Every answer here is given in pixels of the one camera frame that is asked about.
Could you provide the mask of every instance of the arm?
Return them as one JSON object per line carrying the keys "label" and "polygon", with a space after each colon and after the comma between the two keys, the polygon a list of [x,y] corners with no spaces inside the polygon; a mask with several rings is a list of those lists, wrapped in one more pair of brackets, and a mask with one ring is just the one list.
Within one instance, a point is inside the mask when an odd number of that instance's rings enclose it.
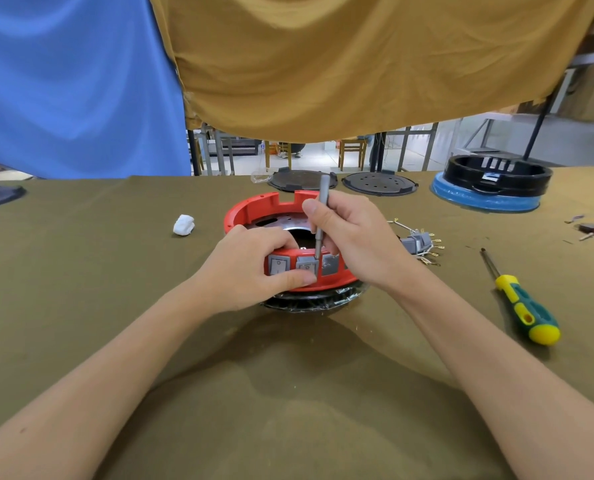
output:
{"label": "arm", "polygon": [[367,199],[331,191],[310,221],[350,270],[412,317],[477,407],[522,480],[594,479],[594,404],[417,262]]}
{"label": "arm", "polygon": [[0,427],[0,479],[91,478],[158,373],[205,319],[316,279],[301,270],[265,276],[260,263],[282,246],[297,247],[283,230],[230,231],[192,278]]}

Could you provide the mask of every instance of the bundle of switches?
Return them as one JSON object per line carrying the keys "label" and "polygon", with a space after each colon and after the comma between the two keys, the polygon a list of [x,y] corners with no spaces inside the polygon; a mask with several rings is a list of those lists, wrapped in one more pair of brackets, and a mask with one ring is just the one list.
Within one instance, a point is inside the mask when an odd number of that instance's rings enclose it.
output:
{"label": "bundle of switches", "polygon": [[410,235],[407,237],[399,237],[399,241],[404,245],[405,249],[414,257],[427,265],[441,266],[441,264],[431,260],[428,256],[438,257],[437,253],[433,253],[433,249],[445,249],[445,246],[436,246],[435,242],[441,242],[441,239],[433,239],[434,234],[425,232],[423,229],[413,229],[403,225],[398,219],[388,221],[389,224],[396,224],[403,227]]}

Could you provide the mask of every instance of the person's left hand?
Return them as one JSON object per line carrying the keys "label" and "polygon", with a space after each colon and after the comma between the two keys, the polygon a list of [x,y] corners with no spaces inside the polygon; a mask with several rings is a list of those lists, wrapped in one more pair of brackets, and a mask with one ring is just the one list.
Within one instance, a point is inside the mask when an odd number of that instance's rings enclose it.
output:
{"label": "person's left hand", "polygon": [[188,302],[188,310],[205,305],[207,314],[240,310],[283,291],[311,285],[317,277],[304,269],[266,276],[266,257],[278,248],[298,249],[291,233],[279,228],[235,226],[214,248],[204,265],[167,298]]}

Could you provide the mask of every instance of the fingernail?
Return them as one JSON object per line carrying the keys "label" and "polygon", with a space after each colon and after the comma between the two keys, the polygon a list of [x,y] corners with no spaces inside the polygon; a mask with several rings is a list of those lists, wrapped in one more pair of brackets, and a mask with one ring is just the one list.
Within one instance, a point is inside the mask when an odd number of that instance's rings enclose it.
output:
{"label": "fingernail", "polygon": [[315,208],[317,207],[317,202],[314,199],[309,198],[308,200],[304,200],[301,204],[301,208],[303,209],[306,214],[312,214],[315,212]]}
{"label": "fingernail", "polygon": [[317,282],[317,276],[315,276],[312,273],[309,273],[308,276],[303,277],[304,286],[308,286],[308,285],[311,285],[312,283],[316,283],[316,282]]}

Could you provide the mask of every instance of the yellow and green screwdriver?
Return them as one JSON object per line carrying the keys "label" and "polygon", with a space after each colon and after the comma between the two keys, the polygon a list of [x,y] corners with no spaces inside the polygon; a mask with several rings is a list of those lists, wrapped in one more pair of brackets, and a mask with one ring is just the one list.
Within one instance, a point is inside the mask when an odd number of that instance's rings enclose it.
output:
{"label": "yellow and green screwdriver", "polygon": [[556,344],[561,338],[557,320],[544,306],[530,297],[520,286],[516,276],[499,273],[484,248],[481,248],[481,255],[494,274],[494,284],[497,290],[503,291],[512,305],[512,309],[519,319],[517,322],[519,329],[537,344],[547,346]]}

